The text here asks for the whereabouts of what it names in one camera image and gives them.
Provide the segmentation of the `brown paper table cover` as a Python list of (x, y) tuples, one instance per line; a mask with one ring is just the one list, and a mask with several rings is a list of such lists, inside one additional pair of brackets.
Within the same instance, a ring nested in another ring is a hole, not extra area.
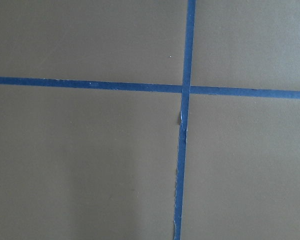
[(0, 0), (0, 240), (300, 240), (300, 0)]

